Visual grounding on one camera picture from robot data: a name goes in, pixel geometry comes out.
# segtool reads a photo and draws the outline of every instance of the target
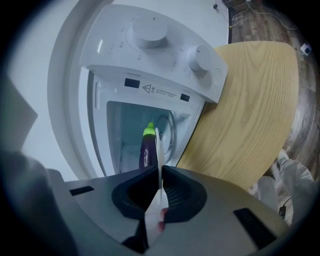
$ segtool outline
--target washing machine door opening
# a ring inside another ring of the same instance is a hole
[[[139,168],[140,149],[144,129],[153,122],[158,128],[163,143],[164,161],[170,164],[176,153],[180,139],[177,127],[184,126],[190,119],[189,114],[179,113],[167,109],[139,105],[127,102],[108,101],[106,104],[107,141],[96,136],[96,154],[99,154],[103,169],[108,155],[110,155],[114,174],[121,174]],[[100,150],[99,144],[107,143],[109,152]]]

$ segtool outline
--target white wall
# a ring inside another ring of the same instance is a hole
[[[21,151],[38,115],[6,76],[1,77],[1,89],[1,148],[8,152]]]
[[[74,152],[62,152],[69,143],[70,136],[65,133],[55,134],[48,108],[48,71],[49,64],[64,22],[72,10],[77,14],[68,25],[70,33],[81,23],[81,15],[90,11],[90,8],[101,0],[57,0],[50,4],[28,26],[26,31],[13,50],[11,62],[8,67],[8,77],[24,100],[35,111],[37,117],[28,133],[22,147],[22,152],[39,160],[46,168],[59,170],[65,181],[85,179],[88,177]],[[212,8],[211,0],[115,0],[115,4],[135,5],[167,15],[188,26],[213,47],[228,42],[228,23],[225,18]],[[72,36],[68,37],[66,44],[72,43]],[[57,112],[61,112],[61,100],[57,98]]]
[[[58,33],[78,0],[54,1],[28,26],[13,50],[8,76],[37,118],[22,152],[46,168],[59,170],[65,181],[77,180],[57,144],[49,117],[47,79]]]

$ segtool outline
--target dark floor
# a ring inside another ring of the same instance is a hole
[[[284,14],[278,11],[252,1],[251,7],[260,13],[272,13],[279,17],[287,27],[295,28],[295,25]],[[288,30],[272,15],[257,14],[250,9],[239,16],[247,17],[248,20],[232,28],[232,43],[277,41],[291,45],[296,51],[299,69],[298,103],[291,132],[283,148],[291,159],[297,160],[306,166],[313,178],[319,181],[320,168],[317,157],[320,150],[320,75],[316,59],[312,53],[306,57],[300,52],[300,47],[306,41],[299,30]],[[239,21],[240,19],[233,20],[232,25],[235,25]],[[290,198],[290,195],[286,187],[279,180],[281,180],[280,177],[279,179],[276,177],[276,190],[279,196],[278,205],[282,206]],[[257,185],[254,185],[249,192],[257,196]],[[291,224],[292,216],[293,206],[291,200],[289,200],[286,203],[285,216],[288,224]]]

